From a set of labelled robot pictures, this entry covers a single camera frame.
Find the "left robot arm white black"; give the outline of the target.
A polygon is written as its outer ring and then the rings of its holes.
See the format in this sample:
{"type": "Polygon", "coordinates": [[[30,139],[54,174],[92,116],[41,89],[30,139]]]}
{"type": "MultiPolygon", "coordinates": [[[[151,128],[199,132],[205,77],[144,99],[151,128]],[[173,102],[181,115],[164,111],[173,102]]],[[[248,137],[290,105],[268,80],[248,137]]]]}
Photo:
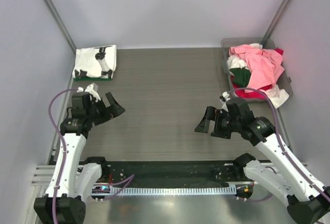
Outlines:
{"type": "Polygon", "coordinates": [[[83,223],[94,184],[109,174],[104,157],[87,158],[78,171],[91,129],[125,112],[110,92],[105,97],[109,106],[96,93],[80,91],[72,95],[67,116],[56,127],[61,144],[52,179],[44,196],[34,202],[42,223],[83,223]]]}

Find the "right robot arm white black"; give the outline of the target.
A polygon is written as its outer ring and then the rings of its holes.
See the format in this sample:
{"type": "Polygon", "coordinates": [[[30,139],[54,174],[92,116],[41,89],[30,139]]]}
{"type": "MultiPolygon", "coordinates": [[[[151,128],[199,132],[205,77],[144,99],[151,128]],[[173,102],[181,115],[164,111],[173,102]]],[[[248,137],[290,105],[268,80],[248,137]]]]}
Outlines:
{"type": "Polygon", "coordinates": [[[288,149],[267,118],[254,116],[245,99],[229,99],[220,109],[208,106],[195,132],[208,133],[211,121],[212,137],[230,139],[238,133],[271,161],[278,174],[248,153],[237,157],[233,166],[239,176],[257,182],[280,200],[296,223],[316,223],[329,213],[329,187],[288,149]]]}

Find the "dark green t shirt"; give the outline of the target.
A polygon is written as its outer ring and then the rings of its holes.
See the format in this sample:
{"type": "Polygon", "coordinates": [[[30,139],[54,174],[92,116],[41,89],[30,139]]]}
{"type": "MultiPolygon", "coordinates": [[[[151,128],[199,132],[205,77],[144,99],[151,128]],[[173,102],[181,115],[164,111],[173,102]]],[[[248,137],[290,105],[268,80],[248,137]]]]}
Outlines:
{"type": "Polygon", "coordinates": [[[231,68],[232,82],[238,87],[247,87],[250,81],[251,72],[246,68],[231,68]]]}

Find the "folded green t shirt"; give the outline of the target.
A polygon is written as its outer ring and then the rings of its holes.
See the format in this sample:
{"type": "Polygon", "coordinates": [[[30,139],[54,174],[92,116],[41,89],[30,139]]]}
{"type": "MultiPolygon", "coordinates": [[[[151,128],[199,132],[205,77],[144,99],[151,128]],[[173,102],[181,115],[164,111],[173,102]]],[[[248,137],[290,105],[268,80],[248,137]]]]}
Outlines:
{"type": "Polygon", "coordinates": [[[83,77],[83,78],[73,78],[73,81],[111,81],[111,78],[90,78],[90,77],[83,77]]]}

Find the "pink t shirt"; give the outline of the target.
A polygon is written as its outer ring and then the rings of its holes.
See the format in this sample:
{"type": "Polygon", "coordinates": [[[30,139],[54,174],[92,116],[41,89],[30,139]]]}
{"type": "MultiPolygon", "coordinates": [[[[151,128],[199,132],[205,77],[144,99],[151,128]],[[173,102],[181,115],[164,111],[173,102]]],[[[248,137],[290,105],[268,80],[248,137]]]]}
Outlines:
{"type": "Polygon", "coordinates": [[[281,74],[283,57],[277,50],[264,49],[259,43],[233,46],[229,49],[227,64],[231,68],[246,68],[251,72],[247,88],[269,90],[281,74]]]}

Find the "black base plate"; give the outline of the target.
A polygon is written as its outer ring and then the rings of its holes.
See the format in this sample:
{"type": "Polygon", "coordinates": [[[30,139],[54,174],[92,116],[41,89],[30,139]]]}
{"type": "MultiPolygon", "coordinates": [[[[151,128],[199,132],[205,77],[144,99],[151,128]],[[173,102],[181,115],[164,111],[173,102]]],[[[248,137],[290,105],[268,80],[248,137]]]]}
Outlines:
{"type": "Polygon", "coordinates": [[[248,181],[243,170],[232,161],[106,161],[103,157],[88,158],[81,165],[98,163],[101,176],[112,182],[131,174],[136,180],[200,178],[215,182],[248,181]]]}

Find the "left corner aluminium post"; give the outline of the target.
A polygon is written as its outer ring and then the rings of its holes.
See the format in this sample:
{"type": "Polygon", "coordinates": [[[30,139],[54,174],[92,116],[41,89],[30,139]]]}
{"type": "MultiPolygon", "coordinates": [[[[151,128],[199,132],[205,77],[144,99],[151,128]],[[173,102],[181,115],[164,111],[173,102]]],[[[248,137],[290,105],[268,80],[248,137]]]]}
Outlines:
{"type": "Polygon", "coordinates": [[[76,45],[67,29],[65,26],[59,12],[57,11],[56,6],[54,5],[52,0],[43,0],[44,4],[46,5],[48,11],[50,12],[51,16],[53,17],[53,20],[55,21],[56,25],[58,26],[60,32],[62,33],[64,39],[66,40],[67,44],[73,51],[73,53],[76,52],[76,45]]]}

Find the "corner aluminium post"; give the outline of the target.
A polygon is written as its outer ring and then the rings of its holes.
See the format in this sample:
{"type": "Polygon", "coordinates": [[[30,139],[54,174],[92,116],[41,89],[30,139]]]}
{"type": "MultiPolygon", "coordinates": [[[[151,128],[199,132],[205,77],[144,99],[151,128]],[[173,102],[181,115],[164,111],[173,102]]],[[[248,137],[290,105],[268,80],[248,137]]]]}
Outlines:
{"type": "Polygon", "coordinates": [[[44,4],[46,5],[48,11],[50,12],[51,16],[53,17],[53,20],[55,21],[56,25],[58,26],[60,32],[62,33],[64,39],[66,40],[67,44],[73,51],[73,53],[76,52],[76,45],[67,29],[65,26],[59,12],[57,11],[56,6],[54,5],[52,0],[43,0],[44,4]]]}
{"type": "Polygon", "coordinates": [[[282,18],[284,17],[286,11],[288,10],[290,4],[292,3],[293,0],[282,0],[280,3],[269,27],[267,28],[263,40],[270,39],[278,27],[279,23],[281,22],[282,18]]]}

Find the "right corner aluminium post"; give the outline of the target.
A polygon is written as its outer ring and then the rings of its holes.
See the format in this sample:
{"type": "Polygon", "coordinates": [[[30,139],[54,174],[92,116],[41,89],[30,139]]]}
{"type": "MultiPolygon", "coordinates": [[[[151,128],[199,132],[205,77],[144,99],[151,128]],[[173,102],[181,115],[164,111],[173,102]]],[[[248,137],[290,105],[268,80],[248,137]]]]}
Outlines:
{"type": "Polygon", "coordinates": [[[269,27],[267,28],[263,40],[270,39],[278,27],[279,23],[281,22],[282,18],[284,17],[286,11],[288,10],[290,4],[292,3],[293,0],[282,0],[280,3],[269,27]]]}

